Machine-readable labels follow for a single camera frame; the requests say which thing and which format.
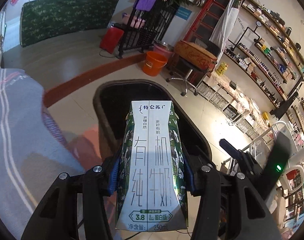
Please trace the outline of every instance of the white milk carton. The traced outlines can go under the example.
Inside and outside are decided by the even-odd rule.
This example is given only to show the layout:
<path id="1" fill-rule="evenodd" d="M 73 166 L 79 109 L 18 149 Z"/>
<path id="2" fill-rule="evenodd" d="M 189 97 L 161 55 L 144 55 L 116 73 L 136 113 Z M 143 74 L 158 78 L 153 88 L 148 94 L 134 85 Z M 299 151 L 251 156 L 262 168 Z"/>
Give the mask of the white milk carton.
<path id="1" fill-rule="evenodd" d="M 116 228 L 188 227 L 184 161 L 172 101 L 132 101 L 119 166 Z"/>

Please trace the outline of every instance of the black trash bin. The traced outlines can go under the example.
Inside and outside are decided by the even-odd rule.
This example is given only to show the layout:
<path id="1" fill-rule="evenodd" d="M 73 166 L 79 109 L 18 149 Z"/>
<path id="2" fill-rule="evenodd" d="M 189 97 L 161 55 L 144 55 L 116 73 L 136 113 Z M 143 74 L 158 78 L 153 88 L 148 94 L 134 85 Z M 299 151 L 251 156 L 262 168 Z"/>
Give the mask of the black trash bin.
<path id="1" fill-rule="evenodd" d="M 148 80 L 112 81 L 96 90 L 93 106 L 112 152 L 116 152 L 123 141 L 130 103 L 137 100 L 171 100 L 179 117 L 181 142 L 187 152 L 191 154 L 198 146 L 212 160 L 210 145 L 200 130 L 164 87 Z"/>

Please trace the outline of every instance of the white stripe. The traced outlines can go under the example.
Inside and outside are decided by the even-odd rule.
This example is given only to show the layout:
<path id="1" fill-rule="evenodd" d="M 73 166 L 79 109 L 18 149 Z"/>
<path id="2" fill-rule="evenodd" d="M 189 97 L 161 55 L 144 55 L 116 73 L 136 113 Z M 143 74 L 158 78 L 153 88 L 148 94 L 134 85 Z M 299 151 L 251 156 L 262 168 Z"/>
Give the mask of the white stripe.
<path id="1" fill-rule="evenodd" d="M 6 69 L 1 69 L 1 75 L 0 75 L 0 81 L 2 80 L 2 73 L 4 72 L 4 76 L 6 74 Z M 5 130 L 4 130 L 4 117 L 5 117 L 5 109 L 4 109 L 4 101 L 3 101 L 3 96 L 0 93 L 0 99 L 1 99 L 1 104 L 2 104 L 2 118 L 1 118 L 1 124 L 0 124 L 0 128 L 1 128 L 1 132 L 2 132 L 2 137 L 3 137 L 3 154 L 4 154 L 4 162 L 5 162 L 5 168 L 7 171 L 8 176 L 10 177 L 14 187 L 16 188 L 19 196 L 21 197 L 23 203 L 26 205 L 27 209 L 30 211 L 30 213 L 33 213 L 33 209 L 30 206 L 30 204 L 28 203 L 27 199 L 24 197 L 23 192 L 21 191 L 20 187 L 18 186 L 18 184 L 16 183 L 12 172 L 10 171 L 9 165 L 8 165 L 8 160 L 7 160 L 7 143 L 6 143 L 6 136 L 5 136 Z"/>
<path id="2" fill-rule="evenodd" d="M 20 174 L 18 173 L 18 170 L 16 168 L 16 165 L 15 165 L 15 162 L 14 162 L 14 159 L 13 159 L 11 131 L 10 131 L 10 127 L 8 125 L 8 114 L 9 114 L 9 111 L 10 111 L 10 107 L 9 107 L 9 103 L 8 103 L 8 99 L 7 99 L 6 85 L 5 84 L 3 86 L 2 92 L 4 94 L 4 98 L 5 98 L 5 102 L 6 102 L 5 126 L 6 126 L 6 131 L 7 131 L 8 155 L 10 157 L 10 163 L 11 163 L 12 168 L 14 170 L 14 174 L 15 174 L 16 178 L 18 179 L 19 183 L 21 184 L 22 188 L 24 189 L 25 193 L 27 194 L 27 196 L 29 197 L 31 202 L 34 204 L 34 206 L 37 207 L 38 203 L 35 200 L 35 198 L 33 197 L 33 195 L 31 194 L 31 192 L 28 190 L 28 188 L 25 185 L 24 181 L 22 180 Z"/>

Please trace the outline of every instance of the silver bolt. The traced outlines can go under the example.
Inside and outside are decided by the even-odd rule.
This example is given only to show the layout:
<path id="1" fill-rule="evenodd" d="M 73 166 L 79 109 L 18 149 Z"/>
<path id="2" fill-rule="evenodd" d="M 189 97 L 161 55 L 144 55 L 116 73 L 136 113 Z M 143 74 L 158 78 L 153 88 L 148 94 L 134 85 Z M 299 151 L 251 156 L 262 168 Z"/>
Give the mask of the silver bolt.
<path id="1" fill-rule="evenodd" d="M 67 178 L 67 173 L 63 172 L 58 176 L 60 179 L 66 179 Z"/>
<path id="2" fill-rule="evenodd" d="M 211 168 L 209 166 L 202 166 L 201 170 L 204 172 L 209 172 Z"/>
<path id="3" fill-rule="evenodd" d="M 93 171 L 94 172 L 101 172 L 102 171 L 102 166 L 95 166 L 94 168 L 93 168 Z"/>
<path id="4" fill-rule="evenodd" d="M 239 179 L 244 179 L 244 178 L 245 178 L 245 175 L 244 175 L 242 172 L 237 173 L 236 176 L 237 176 Z"/>

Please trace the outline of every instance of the rolling stool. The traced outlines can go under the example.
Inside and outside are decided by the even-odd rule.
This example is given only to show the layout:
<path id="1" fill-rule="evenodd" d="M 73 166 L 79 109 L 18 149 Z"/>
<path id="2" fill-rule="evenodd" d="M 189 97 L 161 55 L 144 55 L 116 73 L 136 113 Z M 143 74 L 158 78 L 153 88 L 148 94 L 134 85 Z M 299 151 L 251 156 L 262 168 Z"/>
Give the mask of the rolling stool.
<path id="1" fill-rule="evenodd" d="M 190 70 L 189 72 L 186 74 L 186 76 L 184 78 L 167 78 L 166 79 L 166 82 L 170 82 L 171 80 L 183 80 L 185 82 L 185 91 L 183 91 L 181 93 L 181 96 L 185 96 L 186 93 L 188 92 L 188 84 L 194 88 L 194 92 L 193 94 L 195 96 L 198 95 L 198 92 L 197 92 L 197 88 L 191 84 L 189 81 L 188 81 L 188 77 L 190 76 L 190 74 L 192 73 L 193 70 L 196 70 L 196 71 L 199 71 L 199 72 L 203 72 L 203 73 L 206 73 L 207 70 L 203 70 L 203 69 L 200 69 L 198 68 L 197 66 L 191 64 L 190 62 L 188 62 L 187 60 L 183 59 L 182 57 L 179 57 L 179 60 L 185 65 L 187 66 Z"/>

